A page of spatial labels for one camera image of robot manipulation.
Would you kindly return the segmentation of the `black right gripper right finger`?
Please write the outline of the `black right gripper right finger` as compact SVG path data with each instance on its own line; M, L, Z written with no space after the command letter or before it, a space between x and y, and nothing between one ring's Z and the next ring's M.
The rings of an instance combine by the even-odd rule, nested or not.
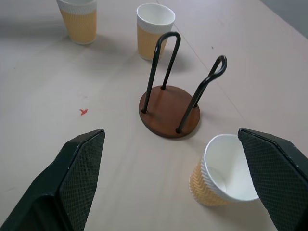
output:
M241 128L254 188L279 231L308 229L308 159L290 141Z

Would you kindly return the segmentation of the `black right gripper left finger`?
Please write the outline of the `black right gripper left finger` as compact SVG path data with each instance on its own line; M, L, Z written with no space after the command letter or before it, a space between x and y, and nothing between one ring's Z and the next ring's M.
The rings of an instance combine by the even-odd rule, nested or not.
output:
M30 184L2 231L82 231L97 189L105 139L102 129L64 144Z

